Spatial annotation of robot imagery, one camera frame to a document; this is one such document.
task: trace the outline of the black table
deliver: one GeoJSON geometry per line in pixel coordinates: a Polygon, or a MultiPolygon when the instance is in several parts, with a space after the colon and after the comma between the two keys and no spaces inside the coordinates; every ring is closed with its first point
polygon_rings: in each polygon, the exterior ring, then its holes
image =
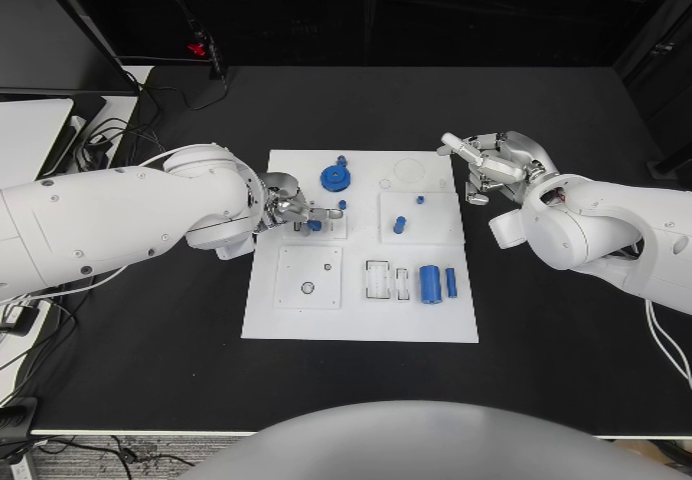
{"type": "MultiPolygon", "coordinates": [[[[158,68],[191,102],[221,91],[196,67],[158,68]]],[[[661,158],[613,70],[234,70],[228,98],[188,111],[175,92],[156,131],[168,148],[217,142],[264,171],[270,149],[434,150],[440,137],[517,130],[563,172],[652,185],[661,158]]],[[[145,160],[156,149],[140,144],[145,160]]],[[[463,192],[466,164],[457,163],[463,192]]],[[[649,334],[643,301],[553,270],[527,245],[501,250],[488,221],[514,207],[462,205],[481,343],[241,339],[253,255],[224,262],[185,241],[100,287],[81,329],[28,393],[35,429],[257,431],[358,402],[468,402],[599,435],[691,435],[692,392],[649,334]]],[[[658,307],[692,351],[692,322],[658,307]]]]}

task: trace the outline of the blue object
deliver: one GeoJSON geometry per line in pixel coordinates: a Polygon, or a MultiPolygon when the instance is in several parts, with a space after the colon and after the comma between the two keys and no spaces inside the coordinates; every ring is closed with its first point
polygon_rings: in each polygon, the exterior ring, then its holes
{"type": "Polygon", "coordinates": [[[444,273],[447,274],[447,296],[457,298],[457,277],[455,275],[455,269],[447,268],[444,273]]]}
{"type": "Polygon", "coordinates": [[[331,192],[346,190],[351,185],[351,172],[342,165],[332,165],[322,172],[322,186],[331,192]]]}
{"type": "Polygon", "coordinates": [[[319,220],[309,220],[308,221],[308,228],[319,232],[322,230],[322,222],[319,220]]]}
{"type": "Polygon", "coordinates": [[[427,305],[443,302],[440,269],[434,265],[421,267],[421,301],[427,305]]]}
{"type": "Polygon", "coordinates": [[[400,217],[397,218],[397,223],[394,224],[394,233],[401,234],[404,233],[404,225],[407,224],[407,218],[400,217]]]}

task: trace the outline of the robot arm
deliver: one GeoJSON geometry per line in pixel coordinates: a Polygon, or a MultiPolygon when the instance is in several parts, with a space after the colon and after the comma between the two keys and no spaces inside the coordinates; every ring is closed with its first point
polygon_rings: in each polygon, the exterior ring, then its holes
{"type": "MultiPolygon", "coordinates": [[[[470,163],[468,188],[476,190],[468,190],[468,201],[488,203],[488,197],[482,202],[478,197],[498,189],[522,205],[491,220],[501,248],[528,242],[553,268],[594,275],[628,293],[692,314],[692,194],[560,175],[537,142],[517,132],[495,137],[495,151],[522,170],[522,178],[495,188],[495,171],[483,172],[470,163]],[[639,258],[613,255],[642,239],[639,258]]],[[[481,137],[443,137],[455,152],[475,141],[482,151],[493,150],[481,137]]]]}
{"type": "Polygon", "coordinates": [[[127,167],[0,191],[0,300],[166,253],[185,236],[231,259],[253,233],[339,216],[309,208],[293,177],[256,174],[217,145],[178,152],[165,171],[127,167]]]}

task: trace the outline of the white cable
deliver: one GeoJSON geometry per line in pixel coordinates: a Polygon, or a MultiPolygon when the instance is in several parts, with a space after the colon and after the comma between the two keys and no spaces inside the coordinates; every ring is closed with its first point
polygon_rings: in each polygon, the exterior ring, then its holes
{"type": "Polygon", "coordinates": [[[160,155],[158,155],[156,157],[152,157],[149,160],[146,160],[145,162],[140,163],[140,165],[137,165],[139,167],[145,167],[146,165],[149,165],[152,162],[156,162],[160,158],[163,157],[168,157],[169,155],[173,155],[176,152],[181,152],[182,150],[188,150],[189,148],[195,148],[195,147],[211,147],[211,146],[217,146],[215,143],[196,143],[195,145],[186,145],[185,147],[181,147],[181,148],[175,148],[173,150],[169,150],[168,152],[163,152],[160,155]]]}
{"type": "Polygon", "coordinates": [[[659,325],[659,322],[656,320],[656,312],[654,311],[654,303],[651,300],[646,300],[645,301],[645,305],[646,305],[646,320],[648,320],[648,323],[649,323],[649,330],[652,332],[652,336],[654,336],[654,339],[656,340],[656,343],[659,345],[659,348],[662,350],[662,352],[665,353],[668,359],[671,360],[671,363],[674,364],[675,368],[678,369],[678,371],[681,372],[681,375],[685,377],[685,379],[688,380],[688,383],[690,383],[690,388],[692,389],[692,372],[691,372],[691,369],[690,369],[690,362],[688,362],[688,357],[685,356],[685,353],[682,351],[682,348],[681,346],[678,345],[678,343],[675,342],[675,340],[672,339],[671,335],[666,333],[666,331],[664,330],[664,327],[659,325]],[[685,369],[681,367],[681,365],[678,364],[678,362],[675,361],[675,358],[674,356],[671,355],[666,347],[664,346],[664,343],[661,342],[661,339],[659,339],[659,336],[656,335],[656,331],[654,329],[654,327],[656,326],[656,329],[659,330],[659,332],[664,334],[664,336],[666,337],[668,341],[671,342],[671,345],[674,345],[675,349],[678,350],[678,354],[681,355],[681,359],[682,359],[682,363],[685,365],[685,369]]]}
{"type": "Polygon", "coordinates": [[[93,288],[97,288],[98,286],[101,286],[106,282],[111,281],[123,273],[123,270],[126,268],[127,268],[127,265],[109,278],[101,280],[94,285],[90,285],[88,287],[77,288],[75,290],[70,290],[68,292],[57,292],[57,293],[49,293],[47,295],[36,295],[35,297],[26,297],[19,299],[11,298],[9,300],[5,300],[3,302],[0,302],[0,307],[3,305],[11,305],[12,303],[28,302],[31,300],[41,300],[42,298],[62,297],[64,295],[71,295],[73,293],[85,292],[87,290],[91,290],[93,288]]]}

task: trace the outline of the floor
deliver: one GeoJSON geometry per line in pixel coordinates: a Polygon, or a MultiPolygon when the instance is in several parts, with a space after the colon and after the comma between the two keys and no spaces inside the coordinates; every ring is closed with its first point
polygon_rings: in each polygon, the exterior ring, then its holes
{"type": "MultiPolygon", "coordinates": [[[[238,442],[243,437],[137,436],[122,437],[123,447],[132,449],[139,461],[130,464],[133,479],[169,480],[189,470],[189,466],[169,458],[150,459],[155,455],[176,455],[198,464],[214,453],[238,442]]],[[[74,440],[81,445],[117,449],[116,440],[107,436],[80,436],[74,440]]],[[[47,451],[61,451],[62,445],[49,443],[47,451]]],[[[36,472],[41,480],[62,479],[127,479],[123,464],[116,455],[68,447],[58,455],[39,449],[32,451],[36,472]]],[[[12,479],[11,467],[0,465],[0,480],[12,479]]]]}

